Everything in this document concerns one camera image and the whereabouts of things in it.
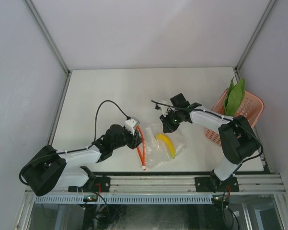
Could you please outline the green fake leafy vegetable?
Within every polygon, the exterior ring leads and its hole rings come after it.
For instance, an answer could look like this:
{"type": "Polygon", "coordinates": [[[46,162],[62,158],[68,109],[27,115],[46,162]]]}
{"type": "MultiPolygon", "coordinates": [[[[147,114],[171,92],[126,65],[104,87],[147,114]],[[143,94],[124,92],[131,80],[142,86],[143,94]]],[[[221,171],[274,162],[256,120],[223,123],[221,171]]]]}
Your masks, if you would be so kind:
{"type": "Polygon", "coordinates": [[[233,79],[230,81],[225,100],[223,102],[226,116],[234,116],[240,107],[245,96],[245,79],[242,78],[234,85],[233,79]]]}

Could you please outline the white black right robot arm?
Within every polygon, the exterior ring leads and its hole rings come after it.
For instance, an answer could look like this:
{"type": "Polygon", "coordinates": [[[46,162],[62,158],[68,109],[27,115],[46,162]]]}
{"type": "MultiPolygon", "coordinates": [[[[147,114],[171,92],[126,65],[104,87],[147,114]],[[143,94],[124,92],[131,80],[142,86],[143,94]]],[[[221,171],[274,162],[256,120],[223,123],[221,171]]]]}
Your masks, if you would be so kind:
{"type": "Polygon", "coordinates": [[[200,103],[190,104],[183,94],[170,99],[171,105],[164,101],[156,102],[161,110],[160,120],[163,133],[176,131],[182,122],[201,125],[219,135],[224,157],[211,171],[210,184],[216,191],[222,191],[231,178],[247,161],[263,154],[263,145],[256,137],[245,116],[221,115],[208,110],[200,103]]]}

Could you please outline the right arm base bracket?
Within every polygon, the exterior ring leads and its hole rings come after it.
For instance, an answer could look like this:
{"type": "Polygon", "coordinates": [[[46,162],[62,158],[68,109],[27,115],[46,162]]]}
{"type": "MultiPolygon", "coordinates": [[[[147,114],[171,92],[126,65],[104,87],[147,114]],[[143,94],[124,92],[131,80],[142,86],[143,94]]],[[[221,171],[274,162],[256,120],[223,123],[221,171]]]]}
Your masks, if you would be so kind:
{"type": "Polygon", "coordinates": [[[221,181],[214,173],[214,170],[211,171],[209,177],[195,177],[195,186],[196,191],[200,193],[223,192],[227,186],[232,192],[240,191],[236,177],[230,176],[225,181],[221,181]]]}

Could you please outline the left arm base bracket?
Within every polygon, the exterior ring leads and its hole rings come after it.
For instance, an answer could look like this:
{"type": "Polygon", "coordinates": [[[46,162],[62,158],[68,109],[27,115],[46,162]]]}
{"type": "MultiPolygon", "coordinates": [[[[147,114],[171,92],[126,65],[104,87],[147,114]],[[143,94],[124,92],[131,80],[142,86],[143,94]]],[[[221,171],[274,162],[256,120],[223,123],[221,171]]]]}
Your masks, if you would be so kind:
{"type": "Polygon", "coordinates": [[[80,168],[84,172],[84,175],[87,176],[87,180],[82,186],[69,186],[68,192],[109,192],[111,184],[110,177],[96,176],[87,166],[81,166],[80,168]]]}

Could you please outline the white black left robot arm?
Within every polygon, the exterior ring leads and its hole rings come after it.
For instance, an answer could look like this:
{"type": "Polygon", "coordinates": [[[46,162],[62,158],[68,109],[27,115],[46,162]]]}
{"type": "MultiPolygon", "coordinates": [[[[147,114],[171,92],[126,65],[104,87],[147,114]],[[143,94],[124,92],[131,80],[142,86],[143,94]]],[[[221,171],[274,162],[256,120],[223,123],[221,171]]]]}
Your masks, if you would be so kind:
{"type": "Polygon", "coordinates": [[[67,186],[77,186],[89,192],[95,187],[95,175],[88,164],[103,162],[114,150],[124,146],[135,149],[142,141],[137,127],[111,125],[104,135],[83,149],[58,152],[46,145],[20,170],[19,179],[36,196],[67,186]]]}

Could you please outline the clear zip top bag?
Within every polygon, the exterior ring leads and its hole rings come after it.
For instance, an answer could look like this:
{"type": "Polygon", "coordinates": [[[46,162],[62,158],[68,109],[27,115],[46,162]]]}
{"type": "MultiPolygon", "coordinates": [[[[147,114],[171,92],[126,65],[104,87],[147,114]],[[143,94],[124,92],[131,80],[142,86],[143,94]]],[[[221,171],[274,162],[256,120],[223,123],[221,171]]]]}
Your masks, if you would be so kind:
{"type": "Polygon", "coordinates": [[[175,160],[186,149],[186,138],[180,129],[173,133],[163,133],[160,123],[147,123],[139,125],[136,129],[140,132],[143,141],[141,146],[137,147],[137,152],[144,171],[175,160]],[[167,146],[161,140],[157,140],[157,134],[165,134],[171,139],[176,150],[174,159],[167,146]]]}

